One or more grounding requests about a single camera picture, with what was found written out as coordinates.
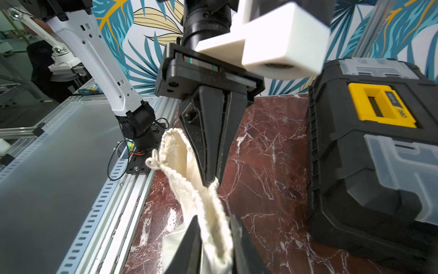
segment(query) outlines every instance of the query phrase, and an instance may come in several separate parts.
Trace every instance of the drawstring bag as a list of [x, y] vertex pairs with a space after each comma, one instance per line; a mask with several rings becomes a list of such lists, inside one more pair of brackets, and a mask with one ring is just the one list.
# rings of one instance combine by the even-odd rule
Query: drawstring bag
[[193, 216], [197, 215], [202, 240], [201, 273], [231, 273], [233, 240], [217, 195], [219, 182], [216, 179], [208, 187], [202, 185], [196, 157], [183, 130], [167, 130], [159, 153], [154, 149], [146, 165], [166, 174], [183, 211], [184, 223], [163, 239], [163, 272], [170, 265]]

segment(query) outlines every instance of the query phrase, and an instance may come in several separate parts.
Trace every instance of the black toolbox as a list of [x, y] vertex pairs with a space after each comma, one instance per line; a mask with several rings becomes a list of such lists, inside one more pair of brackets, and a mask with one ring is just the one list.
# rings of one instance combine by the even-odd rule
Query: black toolbox
[[[351, 83], [384, 85], [396, 91], [404, 109], [414, 118], [413, 126], [361, 120], [349, 89]], [[394, 99], [391, 92], [386, 94], [389, 101]], [[374, 97], [368, 98], [374, 108]], [[436, 200], [438, 195], [433, 191], [419, 195], [385, 187], [387, 182], [381, 173], [384, 168], [375, 164], [377, 156], [372, 155], [367, 143], [371, 139], [365, 138], [388, 139], [400, 150], [412, 149], [400, 145], [412, 143], [415, 148], [422, 146], [435, 151], [435, 146], [438, 148], [437, 84], [413, 64], [394, 59], [345, 58], [325, 63], [322, 74], [309, 89], [309, 100], [307, 221], [312, 238], [403, 272], [428, 273], [434, 269], [438, 273], [435, 259], [438, 218], [437, 221], [434, 218], [438, 212], [430, 204], [424, 204], [424, 195]], [[403, 116], [398, 108], [400, 104], [391, 102], [390, 107], [399, 109]], [[379, 110], [374, 110], [376, 117], [382, 117]], [[380, 149], [393, 148], [382, 145]], [[402, 164], [394, 166], [403, 170]], [[430, 180], [437, 178], [433, 175], [435, 166], [418, 164], [420, 168], [432, 170], [432, 175], [428, 175]], [[416, 174], [409, 168], [403, 172], [409, 176]], [[427, 208], [424, 217], [422, 210]], [[420, 215], [427, 221], [418, 221]]]

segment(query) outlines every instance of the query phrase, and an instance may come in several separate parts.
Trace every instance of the wall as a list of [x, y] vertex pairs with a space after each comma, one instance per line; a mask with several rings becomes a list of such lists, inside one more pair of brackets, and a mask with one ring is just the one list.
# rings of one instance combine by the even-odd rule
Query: wall
[[437, 39], [437, 1], [398, 0], [368, 56], [414, 63], [438, 83]]
[[[164, 46], [182, 36], [183, 28], [179, 24], [184, 13], [182, 2], [93, 0], [93, 12], [106, 42], [140, 93], [153, 92]], [[331, 25], [327, 60], [353, 54], [376, 2], [338, 0]], [[430, 78], [436, 79], [436, 7], [435, 0], [399, 0], [373, 45], [370, 56], [412, 61], [428, 76], [431, 75]], [[266, 89], [261, 95], [306, 93], [313, 79], [265, 79]]]

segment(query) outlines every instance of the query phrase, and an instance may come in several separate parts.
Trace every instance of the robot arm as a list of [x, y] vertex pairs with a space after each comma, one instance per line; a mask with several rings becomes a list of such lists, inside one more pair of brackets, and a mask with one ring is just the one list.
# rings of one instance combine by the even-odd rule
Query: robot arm
[[[92, 15], [92, 1], [30, 1], [22, 0], [23, 6], [50, 25], [99, 83], [124, 135], [139, 149], [150, 148], [155, 143], [149, 127], [155, 120], [153, 109], [142, 101], [112, 56]], [[185, 1], [182, 45], [166, 46], [155, 94], [182, 100], [180, 120], [205, 186], [215, 178], [221, 181], [244, 111], [264, 89], [263, 76], [295, 79], [321, 71], [334, 3]], [[231, 33], [230, 7], [239, 9]], [[277, 24], [284, 37], [281, 33], [271, 40], [258, 37], [258, 33], [277, 31]], [[274, 40], [277, 45], [270, 48]]]
[[29, 15], [24, 14], [19, 10], [20, 8], [9, 8], [9, 14], [12, 16], [12, 18], [20, 20], [21, 23], [24, 23], [26, 26], [28, 26], [32, 31], [34, 31], [38, 36], [40, 36], [43, 40], [49, 43], [52, 47], [57, 48], [59, 50], [68, 50], [63, 43], [54, 39], [40, 25], [35, 23], [35, 21], [33, 21]]
[[140, 150], [157, 142], [150, 125], [154, 110], [134, 90], [108, 48], [91, 12], [91, 0], [22, 0], [32, 15], [41, 18], [79, 57], [106, 95], [125, 137]]
[[63, 43], [53, 38], [45, 29], [33, 21], [32, 18], [27, 15], [27, 11], [23, 10], [22, 7], [11, 7], [8, 12], [12, 18], [28, 26], [33, 32], [52, 46], [52, 59], [54, 64], [50, 65], [49, 69], [53, 74], [71, 74], [71, 69], [80, 64], [81, 61], [79, 58], [75, 57]]

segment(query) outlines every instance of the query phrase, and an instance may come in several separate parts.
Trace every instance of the gray panel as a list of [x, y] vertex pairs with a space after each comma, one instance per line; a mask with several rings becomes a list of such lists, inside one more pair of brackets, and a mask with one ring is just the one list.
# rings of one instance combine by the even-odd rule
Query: gray panel
[[57, 117], [0, 174], [1, 273], [56, 272], [123, 139], [106, 100], [71, 103]]
[[[109, 174], [112, 179], [119, 178], [122, 175], [122, 172], [125, 170], [128, 163], [128, 159], [119, 158], [117, 159], [113, 170]], [[82, 259], [82, 256], [85, 253], [85, 250], [88, 247], [88, 244], [93, 237], [93, 234], [102, 219], [103, 213], [105, 212], [109, 201], [111, 200], [112, 195], [116, 187], [119, 185], [119, 182], [123, 179], [112, 181], [107, 179], [102, 190], [97, 196], [96, 201], [94, 202], [92, 209], [88, 213], [87, 218], [82, 224], [81, 229], [76, 235], [73, 243], [70, 246], [64, 260], [58, 269], [58, 274], [73, 274], [76, 268], [78, 267], [79, 262]]]

